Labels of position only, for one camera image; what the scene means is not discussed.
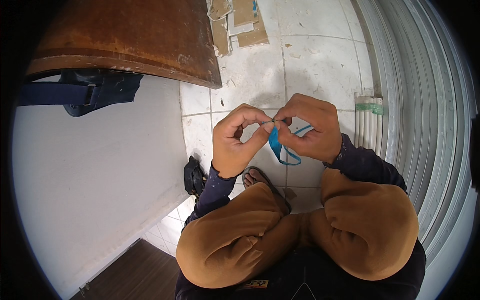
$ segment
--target blue strap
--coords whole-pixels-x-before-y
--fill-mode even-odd
[[[310,128],[311,125],[307,125],[301,129],[298,129],[297,131],[294,132],[294,134],[298,134],[302,131],[304,131],[305,129],[307,128]],[[296,165],[299,165],[301,163],[301,158],[298,157],[297,155],[291,153],[287,147],[283,146],[283,148],[285,149],[285,151],[287,152],[288,155],[290,155],[292,158],[296,159],[297,160],[297,163],[296,164],[292,164],[292,163],[288,163],[286,161],[283,161],[280,159],[280,152],[282,151],[282,144],[280,144],[278,142],[278,129],[276,127],[273,128],[272,130],[272,133],[270,134],[270,136],[268,137],[268,143],[270,144],[270,147],[272,148],[273,150],[273,153],[275,153],[275,156],[277,157],[278,161],[281,163],[281,164],[284,164],[284,165],[287,165],[287,166],[296,166]]]
[[[73,104],[92,105],[100,94],[100,86],[33,82],[22,85],[18,106]]]

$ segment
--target sandal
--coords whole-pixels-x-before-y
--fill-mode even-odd
[[[285,205],[286,205],[287,208],[288,208],[288,214],[290,214],[291,211],[292,211],[292,206],[290,205],[290,203],[288,203],[287,199],[286,199],[284,196],[282,196],[282,194],[280,194],[280,192],[279,192],[279,191],[276,189],[276,187],[272,184],[272,182],[270,181],[270,179],[269,179],[269,178],[265,175],[265,173],[263,173],[263,171],[260,170],[259,168],[257,168],[257,167],[247,167],[245,170],[243,170],[243,173],[242,173],[242,175],[241,175],[241,177],[242,177],[242,182],[243,182],[243,187],[244,187],[245,189],[247,188],[247,187],[245,186],[245,175],[246,175],[246,174],[249,174],[251,169],[257,170],[257,171],[260,173],[260,175],[261,175],[263,178],[265,178],[265,180],[267,180],[267,185],[268,185],[268,187],[270,188],[270,190],[272,191],[272,193],[279,195],[280,197],[282,197],[282,198],[285,200]]]

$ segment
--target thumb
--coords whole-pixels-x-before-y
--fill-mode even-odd
[[[272,133],[275,125],[273,122],[267,122],[260,125],[253,133],[252,137],[243,144],[243,151],[253,157],[260,148],[268,141],[270,133]]]
[[[275,126],[278,129],[278,142],[288,148],[292,148],[298,153],[304,142],[302,138],[293,134],[288,128],[288,125],[282,121],[276,121]]]

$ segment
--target dark long sleeve shirt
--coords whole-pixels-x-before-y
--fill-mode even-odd
[[[351,180],[394,184],[407,187],[397,169],[371,149],[355,148],[342,134],[340,153],[326,167],[339,169]],[[185,222],[205,216],[230,201],[236,177],[223,179],[211,167],[199,202]],[[389,278],[367,281],[341,269],[320,248],[303,247],[286,255],[253,279],[268,280],[267,288],[246,288],[242,284],[207,289],[189,282],[180,272],[175,288],[176,300],[203,299],[415,299],[425,276],[425,251],[417,240],[407,264]]]

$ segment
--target hand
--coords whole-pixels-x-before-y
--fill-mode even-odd
[[[303,137],[294,135],[288,128],[292,117],[299,117],[312,125]],[[278,141],[297,152],[332,164],[342,146],[342,135],[335,105],[302,94],[294,94],[287,105],[274,116]]]
[[[272,118],[248,104],[241,104],[231,111],[213,129],[212,165],[221,178],[239,175],[253,156],[265,145],[273,130]],[[245,143],[240,141],[243,129],[258,123],[260,127]]]

